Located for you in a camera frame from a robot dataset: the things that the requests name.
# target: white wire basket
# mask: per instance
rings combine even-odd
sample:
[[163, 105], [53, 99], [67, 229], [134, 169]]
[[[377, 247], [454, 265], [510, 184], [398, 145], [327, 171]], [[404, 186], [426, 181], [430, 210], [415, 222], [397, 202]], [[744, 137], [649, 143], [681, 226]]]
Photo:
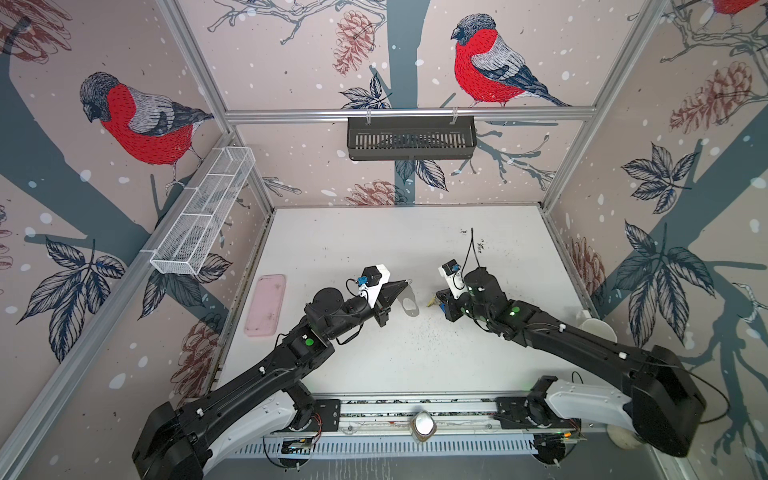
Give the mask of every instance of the white wire basket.
[[150, 263], [160, 273], [197, 275], [243, 188], [255, 159], [248, 147], [225, 147], [174, 222]]

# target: black hanging shelf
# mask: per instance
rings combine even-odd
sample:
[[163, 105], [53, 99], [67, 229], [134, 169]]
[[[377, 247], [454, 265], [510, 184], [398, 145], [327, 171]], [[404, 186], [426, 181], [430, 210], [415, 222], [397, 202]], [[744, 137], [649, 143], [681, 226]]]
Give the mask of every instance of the black hanging shelf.
[[472, 116], [355, 117], [347, 123], [346, 146], [355, 161], [466, 160], [477, 143]]

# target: pine cone illustration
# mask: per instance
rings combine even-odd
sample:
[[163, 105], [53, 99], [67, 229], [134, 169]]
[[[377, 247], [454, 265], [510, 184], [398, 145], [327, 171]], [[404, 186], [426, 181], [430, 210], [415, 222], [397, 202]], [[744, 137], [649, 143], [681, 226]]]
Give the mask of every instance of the pine cone illustration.
[[711, 124], [727, 121], [747, 100], [751, 88], [752, 69], [742, 61], [715, 71], [707, 77], [703, 87], [683, 100], [679, 110], [672, 111], [670, 131], [682, 127], [683, 132], [689, 134], [700, 127], [706, 130]]
[[368, 60], [373, 51], [373, 24], [362, 12], [346, 12], [336, 28], [336, 50], [333, 67], [345, 77], [349, 70], [356, 71]]
[[605, 283], [603, 260], [599, 254], [592, 250], [592, 247], [587, 245], [586, 238], [581, 240], [581, 242], [578, 240], [574, 242], [574, 239], [571, 238], [571, 244], [566, 245], [566, 247], [579, 277], [587, 288], [587, 292], [602, 303]]
[[181, 368], [170, 378], [170, 382], [176, 384], [174, 392], [181, 395], [179, 405], [186, 399], [202, 395], [218, 344], [219, 334], [200, 322], [195, 323], [184, 337], [183, 353], [179, 358]]
[[398, 191], [394, 184], [384, 180], [374, 180], [371, 184], [355, 185], [351, 197], [344, 197], [350, 205], [395, 205], [403, 202], [405, 196]]
[[67, 43], [71, 35], [63, 21], [72, 17], [52, 0], [0, 0], [0, 39], [5, 41], [23, 18], [30, 25], [14, 39], [11, 55], [45, 63], [59, 48], [71, 50]]

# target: robotic arm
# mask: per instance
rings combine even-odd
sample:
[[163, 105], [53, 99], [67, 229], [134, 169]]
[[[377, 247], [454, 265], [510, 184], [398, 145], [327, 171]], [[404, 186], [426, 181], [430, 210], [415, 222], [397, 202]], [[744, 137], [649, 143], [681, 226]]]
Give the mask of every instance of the robotic arm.
[[218, 461], [263, 435], [306, 428], [314, 398], [301, 379], [334, 352], [332, 341], [371, 317], [386, 325], [391, 305], [409, 285], [388, 282], [383, 265], [369, 266], [358, 279], [359, 293], [346, 302], [324, 288], [304, 307], [306, 314], [266, 358], [178, 410], [169, 402], [147, 419], [132, 459], [142, 480], [200, 480]]
[[610, 423], [633, 430], [668, 455], [687, 455], [707, 403], [670, 350], [655, 346], [649, 352], [609, 342], [530, 303], [507, 300], [484, 267], [462, 278], [460, 266], [451, 260], [439, 272], [449, 285], [436, 294], [446, 319], [468, 316], [490, 333], [553, 353], [615, 387], [541, 377], [518, 417], [532, 417], [539, 424], [558, 418]]

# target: bird head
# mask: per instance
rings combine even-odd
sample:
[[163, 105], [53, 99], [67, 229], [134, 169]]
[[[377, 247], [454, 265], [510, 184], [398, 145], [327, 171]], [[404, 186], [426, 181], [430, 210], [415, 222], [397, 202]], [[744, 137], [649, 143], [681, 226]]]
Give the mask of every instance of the bird head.
[[451, 35], [452, 40], [456, 40], [461, 46], [467, 45], [467, 42], [478, 31], [485, 29], [495, 29], [496, 22], [493, 21], [490, 15], [485, 13], [475, 13], [467, 15], [456, 25]]
[[115, 77], [103, 71], [98, 71], [85, 79], [83, 85], [80, 86], [80, 101], [88, 121], [92, 122], [97, 118], [101, 121], [112, 119], [112, 115], [109, 113], [107, 95], [112, 88], [119, 84], [120, 82]]

